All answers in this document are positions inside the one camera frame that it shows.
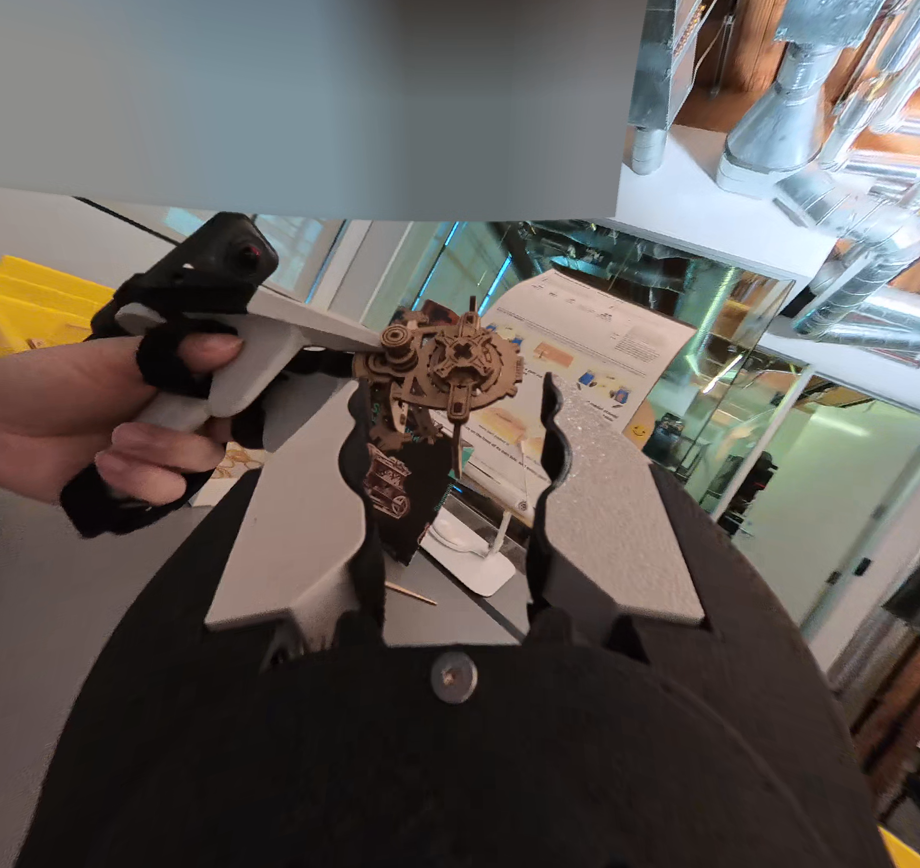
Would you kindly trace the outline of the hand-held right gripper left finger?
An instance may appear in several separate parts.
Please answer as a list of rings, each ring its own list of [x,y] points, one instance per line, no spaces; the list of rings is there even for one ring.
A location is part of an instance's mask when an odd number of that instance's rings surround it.
[[[344,381],[259,473],[204,618],[211,631],[273,621],[332,642],[340,617],[385,621],[385,563],[362,491],[365,386]]]

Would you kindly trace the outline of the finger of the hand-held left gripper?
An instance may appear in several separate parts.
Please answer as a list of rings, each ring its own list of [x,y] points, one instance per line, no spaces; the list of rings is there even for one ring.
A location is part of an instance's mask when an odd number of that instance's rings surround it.
[[[353,352],[324,347],[304,347],[291,359],[291,375],[306,378],[316,374],[332,379],[354,379]]]
[[[336,351],[381,351],[381,334],[338,313],[317,309],[267,287],[251,298],[251,313],[301,329],[309,346]]]

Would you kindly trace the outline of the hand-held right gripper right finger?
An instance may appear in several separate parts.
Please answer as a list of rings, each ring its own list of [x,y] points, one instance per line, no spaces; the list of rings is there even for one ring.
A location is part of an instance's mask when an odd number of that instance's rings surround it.
[[[702,625],[649,460],[566,379],[547,372],[540,402],[547,483],[526,553],[532,619],[559,609],[577,628],[627,617]]]

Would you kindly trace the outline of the brown wooden gear model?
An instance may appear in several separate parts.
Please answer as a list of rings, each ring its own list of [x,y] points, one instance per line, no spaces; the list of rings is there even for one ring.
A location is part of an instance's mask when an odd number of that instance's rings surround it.
[[[432,413],[452,425],[452,468],[463,468],[464,426],[475,412],[516,394],[523,381],[520,345],[481,322],[477,300],[454,313],[427,301],[421,310],[399,308],[374,352],[356,354],[353,378],[371,397],[370,442],[394,454],[414,438],[440,436]]]

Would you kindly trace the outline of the black model kit box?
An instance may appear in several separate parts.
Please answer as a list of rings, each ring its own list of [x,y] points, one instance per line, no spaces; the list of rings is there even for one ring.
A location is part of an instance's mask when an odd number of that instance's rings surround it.
[[[436,429],[422,437],[408,422],[398,449],[384,449],[379,436],[369,435],[369,466],[363,490],[374,507],[374,519],[385,552],[408,565],[420,549],[453,483],[454,445]]]

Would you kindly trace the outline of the person's left hand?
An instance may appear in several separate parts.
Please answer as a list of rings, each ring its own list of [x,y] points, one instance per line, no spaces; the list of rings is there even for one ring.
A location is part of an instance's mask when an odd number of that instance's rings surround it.
[[[31,350],[1,361],[1,486],[56,505],[95,466],[116,493],[152,506],[182,497],[184,473],[211,473],[231,440],[213,418],[194,433],[140,423],[155,397],[138,368],[140,337]]]

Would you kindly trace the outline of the white sheet stand base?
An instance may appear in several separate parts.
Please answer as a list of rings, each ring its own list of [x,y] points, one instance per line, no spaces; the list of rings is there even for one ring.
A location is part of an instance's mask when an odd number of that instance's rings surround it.
[[[420,549],[462,586],[478,597],[490,598],[516,573],[512,561],[501,551],[511,519],[512,513],[505,510],[496,534],[486,540],[443,507],[426,530]]]

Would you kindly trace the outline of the yellow plastic bin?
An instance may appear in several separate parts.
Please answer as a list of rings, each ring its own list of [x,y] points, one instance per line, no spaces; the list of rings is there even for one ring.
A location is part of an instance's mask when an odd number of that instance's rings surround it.
[[[113,288],[14,256],[1,257],[1,356],[80,343]]]
[[[914,868],[920,866],[920,857],[917,851],[892,834],[887,828],[879,826],[879,831],[893,866]]]

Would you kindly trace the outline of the white printed instruction sheet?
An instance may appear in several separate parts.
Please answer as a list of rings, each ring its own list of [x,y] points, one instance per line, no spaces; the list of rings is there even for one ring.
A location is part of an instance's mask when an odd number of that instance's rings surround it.
[[[519,347],[517,392],[470,416],[466,476],[526,525],[549,480],[541,465],[543,379],[552,374],[624,433],[641,402],[696,333],[665,315],[607,294],[555,269],[496,299],[484,328]]]

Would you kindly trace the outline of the silver round duct pipe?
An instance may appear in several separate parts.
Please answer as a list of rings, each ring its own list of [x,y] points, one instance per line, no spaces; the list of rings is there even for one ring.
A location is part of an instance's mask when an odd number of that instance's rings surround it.
[[[810,164],[776,184],[776,204],[802,226],[849,243],[831,272],[790,321],[796,337],[918,356],[918,295],[886,292],[918,260],[918,215],[840,184]]]

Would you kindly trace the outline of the silver rectangular duct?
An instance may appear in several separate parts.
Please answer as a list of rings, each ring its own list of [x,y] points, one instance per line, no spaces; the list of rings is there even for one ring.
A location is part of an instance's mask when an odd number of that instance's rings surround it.
[[[648,0],[628,123],[628,165],[639,175],[662,164],[673,122],[694,82],[703,0]]]

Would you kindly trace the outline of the silver conical duct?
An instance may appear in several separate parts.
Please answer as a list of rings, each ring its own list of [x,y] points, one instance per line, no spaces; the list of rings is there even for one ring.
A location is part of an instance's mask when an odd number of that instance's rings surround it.
[[[818,156],[823,86],[842,52],[862,44],[886,0],[788,0],[775,38],[785,43],[775,80],[726,138],[716,183],[764,197]]]

